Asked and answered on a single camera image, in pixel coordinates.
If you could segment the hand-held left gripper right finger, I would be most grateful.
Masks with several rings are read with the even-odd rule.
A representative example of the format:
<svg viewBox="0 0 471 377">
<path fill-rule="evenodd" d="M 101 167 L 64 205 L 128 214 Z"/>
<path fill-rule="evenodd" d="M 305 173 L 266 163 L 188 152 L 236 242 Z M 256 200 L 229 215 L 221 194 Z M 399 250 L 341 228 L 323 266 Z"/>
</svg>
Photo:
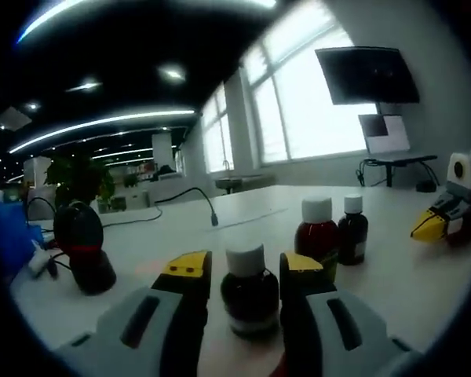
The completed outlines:
<svg viewBox="0 0 471 377">
<path fill-rule="evenodd" d="M 314 259 L 282 253 L 279 290 L 289 376 L 408 376 L 417 364 L 420 354 Z"/>
</svg>

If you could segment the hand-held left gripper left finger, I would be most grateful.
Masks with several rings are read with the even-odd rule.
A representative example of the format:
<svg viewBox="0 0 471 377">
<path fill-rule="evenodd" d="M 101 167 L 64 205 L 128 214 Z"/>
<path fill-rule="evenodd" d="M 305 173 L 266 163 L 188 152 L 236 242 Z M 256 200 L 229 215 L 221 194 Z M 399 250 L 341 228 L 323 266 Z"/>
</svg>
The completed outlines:
<svg viewBox="0 0 471 377">
<path fill-rule="evenodd" d="M 77 376 L 196 376 L 211 266 L 210 251 L 171 260 L 152 286 L 111 307 L 57 356 Z"/>
</svg>

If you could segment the person's right hand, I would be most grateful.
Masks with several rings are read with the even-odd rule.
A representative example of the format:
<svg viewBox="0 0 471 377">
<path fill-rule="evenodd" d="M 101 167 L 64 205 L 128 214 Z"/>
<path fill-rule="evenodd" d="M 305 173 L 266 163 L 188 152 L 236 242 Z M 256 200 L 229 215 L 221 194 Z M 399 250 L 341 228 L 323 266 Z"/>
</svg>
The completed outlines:
<svg viewBox="0 0 471 377">
<path fill-rule="evenodd" d="M 447 243 L 453 248 L 462 247 L 471 243 L 471 202 L 470 208 L 462 217 L 462 220 L 463 223 L 461 229 L 458 232 L 447 236 Z"/>
</svg>

